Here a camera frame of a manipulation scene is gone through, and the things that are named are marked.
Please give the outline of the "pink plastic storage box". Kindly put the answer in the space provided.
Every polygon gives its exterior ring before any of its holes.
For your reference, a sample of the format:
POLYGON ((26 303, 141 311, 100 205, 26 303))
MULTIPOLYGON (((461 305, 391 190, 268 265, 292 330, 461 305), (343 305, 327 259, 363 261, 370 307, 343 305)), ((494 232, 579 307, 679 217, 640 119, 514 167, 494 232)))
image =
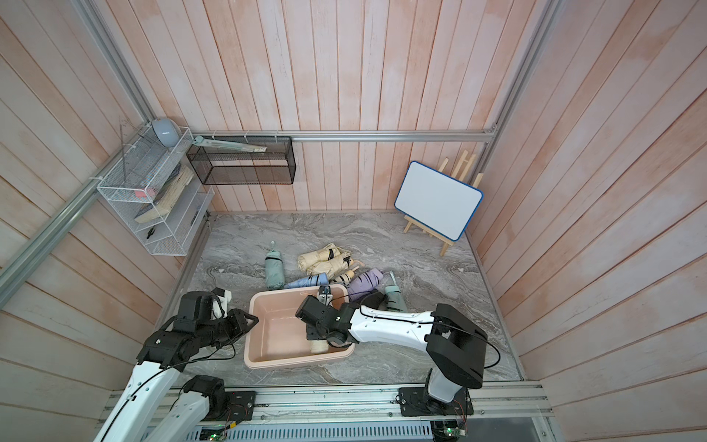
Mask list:
POLYGON ((318 287, 300 287, 260 292, 250 300, 250 314, 259 323, 247 334, 244 362, 248 368, 294 368, 333 362, 349 357, 354 351, 329 347, 326 354, 313 355, 307 340, 307 324, 296 318, 296 311, 308 295, 318 294, 318 287))

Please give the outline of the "lilac umbrella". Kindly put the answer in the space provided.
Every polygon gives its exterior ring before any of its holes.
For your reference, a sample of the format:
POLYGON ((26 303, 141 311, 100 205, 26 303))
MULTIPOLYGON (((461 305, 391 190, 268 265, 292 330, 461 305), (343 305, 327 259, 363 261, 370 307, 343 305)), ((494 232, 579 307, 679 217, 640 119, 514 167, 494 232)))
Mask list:
POLYGON ((357 302, 364 295, 375 291, 383 278, 382 272, 377 268, 356 276, 347 287, 349 301, 357 302))

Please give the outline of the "mint green umbrella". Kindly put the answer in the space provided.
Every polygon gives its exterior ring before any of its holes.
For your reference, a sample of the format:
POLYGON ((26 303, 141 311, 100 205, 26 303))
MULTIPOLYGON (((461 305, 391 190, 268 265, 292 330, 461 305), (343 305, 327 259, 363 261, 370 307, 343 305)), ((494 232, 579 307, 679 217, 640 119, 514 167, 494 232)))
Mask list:
POLYGON ((265 282, 269 290, 279 290, 285 287, 285 267, 283 256, 272 241, 270 250, 267 252, 264 261, 265 282))

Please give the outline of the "teal green umbrella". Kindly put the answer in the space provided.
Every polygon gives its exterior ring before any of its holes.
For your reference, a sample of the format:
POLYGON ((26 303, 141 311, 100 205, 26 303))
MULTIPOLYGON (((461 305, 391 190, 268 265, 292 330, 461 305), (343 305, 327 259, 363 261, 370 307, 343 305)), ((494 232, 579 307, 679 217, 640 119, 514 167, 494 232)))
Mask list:
POLYGON ((387 272, 383 282, 384 294, 386 296, 387 310, 393 312, 407 313, 408 308, 401 294, 401 289, 393 272, 387 272))

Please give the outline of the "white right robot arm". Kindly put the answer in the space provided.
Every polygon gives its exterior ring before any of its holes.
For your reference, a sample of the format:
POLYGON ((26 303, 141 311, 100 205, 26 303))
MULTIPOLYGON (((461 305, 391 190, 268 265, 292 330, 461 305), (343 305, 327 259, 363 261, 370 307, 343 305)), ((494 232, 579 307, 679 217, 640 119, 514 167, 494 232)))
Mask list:
POLYGON ((354 344, 395 344, 430 357, 423 387, 402 387, 395 402, 405 417, 473 414, 471 390, 480 390, 484 370, 501 362, 500 350, 487 333, 449 304, 433 311, 404 312, 379 307, 386 297, 377 290, 339 307, 324 285, 299 305, 296 318, 306 324, 307 338, 335 348, 354 344))

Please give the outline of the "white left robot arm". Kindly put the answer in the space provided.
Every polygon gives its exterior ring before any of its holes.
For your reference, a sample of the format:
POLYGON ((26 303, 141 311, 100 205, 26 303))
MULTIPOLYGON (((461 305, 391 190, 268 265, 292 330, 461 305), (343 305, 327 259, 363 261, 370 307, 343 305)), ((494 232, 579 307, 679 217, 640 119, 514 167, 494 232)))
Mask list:
POLYGON ((224 420, 227 425, 252 418, 254 392, 228 393, 217 377, 197 375, 187 381, 168 415, 151 431, 147 427, 174 382, 190 364, 215 358, 199 357, 234 347, 259 323, 255 315, 229 309, 231 292, 215 288, 191 291, 180 300, 177 313, 145 341, 132 375, 97 441, 182 441, 202 421, 224 420))

